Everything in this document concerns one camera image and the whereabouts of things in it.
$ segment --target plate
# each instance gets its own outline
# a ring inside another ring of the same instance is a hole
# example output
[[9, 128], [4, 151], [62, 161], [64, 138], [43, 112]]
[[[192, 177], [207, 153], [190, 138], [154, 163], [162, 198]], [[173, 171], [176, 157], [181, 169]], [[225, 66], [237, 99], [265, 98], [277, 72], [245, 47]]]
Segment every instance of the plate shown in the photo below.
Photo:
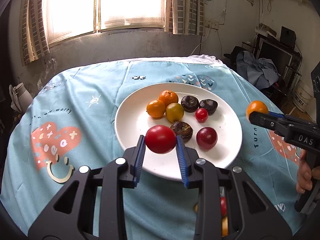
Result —
[[[193, 135], [186, 143], [187, 147], [197, 150], [199, 157], [204, 158], [216, 167], [226, 168], [238, 155], [242, 143], [242, 129], [239, 119], [232, 108], [220, 97], [208, 90], [181, 83], [160, 83], [141, 88], [129, 95], [119, 106], [115, 118], [117, 139], [123, 150], [136, 146], [139, 136], [146, 135], [148, 129], [157, 124], [171, 126], [165, 115], [161, 119], [153, 119], [146, 111], [147, 104], [158, 99], [164, 90], [171, 90], [181, 99], [186, 95], [217, 101], [218, 107], [213, 115], [209, 115], [204, 123], [198, 123], [195, 113], [184, 113], [182, 121], [193, 128]], [[203, 127], [212, 127], [217, 131], [218, 142], [211, 150], [205, 152], [196, 143], [196, 134]], [[181, 174], [176, 150], [167, 154], [156, 154], [146, 147], [143, 169], [161, 178], [180, 180]]]

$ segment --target striped curtain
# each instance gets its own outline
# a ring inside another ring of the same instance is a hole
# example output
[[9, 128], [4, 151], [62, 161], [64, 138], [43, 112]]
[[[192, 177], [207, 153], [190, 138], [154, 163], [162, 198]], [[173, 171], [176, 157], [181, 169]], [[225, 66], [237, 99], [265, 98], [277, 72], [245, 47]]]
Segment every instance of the striped curtain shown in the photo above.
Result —
[[204, 36], [204, 0], [167, 0], [164, 30]]
[[21, 1], [19, 40], [23, 66], [49, 53], [43, 23], [42, 0]]

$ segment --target bucket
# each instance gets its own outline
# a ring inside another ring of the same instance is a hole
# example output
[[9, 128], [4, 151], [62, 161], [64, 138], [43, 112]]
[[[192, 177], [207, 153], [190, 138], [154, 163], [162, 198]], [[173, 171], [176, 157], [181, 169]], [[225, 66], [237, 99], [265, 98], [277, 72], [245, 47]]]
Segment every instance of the bucket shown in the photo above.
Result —
[[299, 80], [295, 95], [293, 96], [294, 105], [302, 112], [306, 112], [306, 108], [313, 98], [313, 90], [305, 83]]

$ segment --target blue cloth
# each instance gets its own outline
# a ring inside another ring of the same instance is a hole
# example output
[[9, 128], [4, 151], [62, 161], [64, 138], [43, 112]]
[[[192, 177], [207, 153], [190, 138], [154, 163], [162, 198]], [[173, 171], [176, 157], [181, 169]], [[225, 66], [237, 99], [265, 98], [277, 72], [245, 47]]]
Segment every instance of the blue cloth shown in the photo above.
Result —
[[259, 90], [270, 87], [279, 79], [278, 70], [271, 59], [256, 60], [248, 51], [238, 53], [237, 72]]
[[[281, 138], [251, 125], [245, 117], [246, 107], [253, 100], [261, 100], [270, 111], [280, 113], [269, 99], [223, 64], [116, 61], [77, 67], [56, 75], [35, 97], [14, 129], [0, 200], [25, 234], [62, 187], [49, 177], [46, 162], [52, 162], [54, 176], [63, 178], [69, 167], [63, 161], [57, 163], [55, 154], [61, 160], [68, 157], [75, 169], [82, 165], [92, 169], [103, 167], [122, 156], [114, 130], [118, 106], [135, 90], [160, 82], [203, 87], [233, 108], [243, 130], [242, 147], [233, 164], [243, 167], [293, 232], [300, 228], [304, 216], [293, 207], [297, 160], [292, 159], [294, 155], [291, 159], [284, 158], [276, 149]], [[185, 189], [181, 182], [143, 171], [138, 187], [124, 190], [128, 239], [193, 239], [197, 193]], [[97, 235], [98, 205], [95, 211]]]

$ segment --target dark brown water chestnut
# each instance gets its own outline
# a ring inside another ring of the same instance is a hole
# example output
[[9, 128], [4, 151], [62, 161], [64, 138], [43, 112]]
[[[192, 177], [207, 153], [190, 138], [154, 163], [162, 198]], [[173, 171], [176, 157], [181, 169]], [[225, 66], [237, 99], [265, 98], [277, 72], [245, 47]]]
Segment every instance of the dark brown water chestnut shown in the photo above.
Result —
[[204, 108], [208, 111], [209, 115], [212, 115], [218, 107], [217, 101], [214, 101], [212, 99], [204, 99], [200, 101], [200, 108]]
[[183, 109], [189, 113], [193, 113], [199, 107], [199, 100], [193, 96], [184, 96], [181, 99]]
[[186, 122], [174, 122], [170, 128], [174, 131], [176, 135], [180, 135], [183, 142], [189, 141], [193, 134], [193, 129]]

